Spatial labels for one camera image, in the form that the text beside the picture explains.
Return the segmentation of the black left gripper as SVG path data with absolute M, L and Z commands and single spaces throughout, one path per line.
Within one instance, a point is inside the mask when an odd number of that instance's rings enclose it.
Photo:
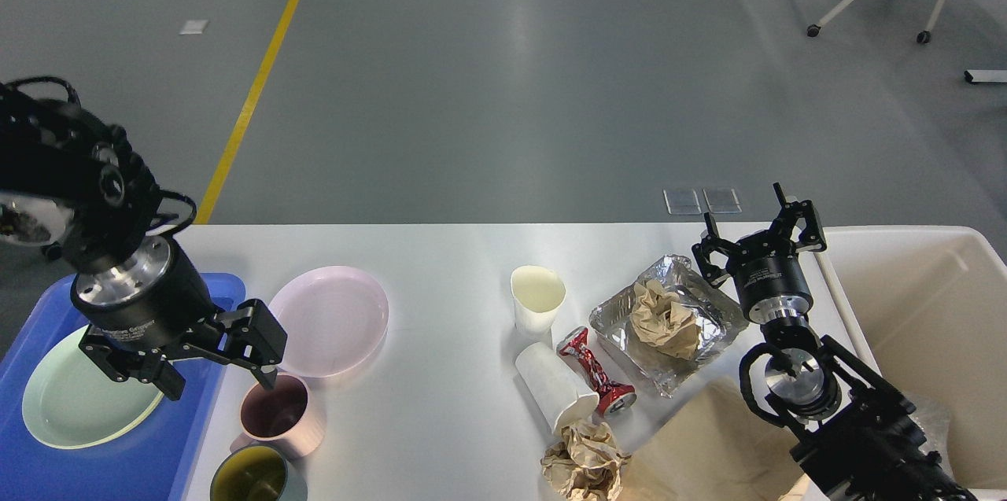
M 71 304 L 89 322 L 79 350 L 112 382 L 152 384 L 180 400 L 186 379 L 160 352 L 186 334 L 186 357 L 249 370 L 272 390 L 287 332 L 259 298 L 217 308 L 205 280 L 172 237 L 148 236 L 122 264 L 73 279 Z

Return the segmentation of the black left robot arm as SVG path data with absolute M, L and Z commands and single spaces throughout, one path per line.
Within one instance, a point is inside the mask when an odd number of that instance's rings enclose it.
M 287 333 L 258 298 L 213 303 L 176 240 L 197 204 L 158 185 L 122 126 L 83 109 L 65 79 L 37 76 L 2 85 L 1 136 L 2 239 L 61 247 L 87 319 L 79 349 L 108 379 L 179 400 L 174 361 L 202 358 L 276 386 Z

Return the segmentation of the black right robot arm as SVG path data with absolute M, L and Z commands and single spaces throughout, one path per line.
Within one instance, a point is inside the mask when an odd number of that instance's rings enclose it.
M 733 283 L 742 315 L 762 343 L 740 361 L 740 393 L 762 421 L 792 430 L 792 458 L 831 500 L 972 500 L 922 448 L 916 404 L 834 337 L 817 335 L 802 252 L 826 251 L 813 202 L 790 200 L 774 183 L 769 227 L 723 238 L 712 213 L 692 252 L 705 282 Z

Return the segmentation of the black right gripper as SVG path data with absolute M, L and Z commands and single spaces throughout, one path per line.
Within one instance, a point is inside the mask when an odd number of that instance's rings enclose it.
M 720 287 L 733 279 L 741 311 L 753 324 L 808 315 L 813 298 L 798 253 L 827 249 L 813 201 L 788 200 L 780 183 L 774 183 L 773 190 L 780 210 L 768 230 L 730 241 L 720 236 L 713 215 L 704 213 L 706 229 L 692 246 L 695 265 L 708 285 Z M 715 264 L 714 254 L 726 262 Z

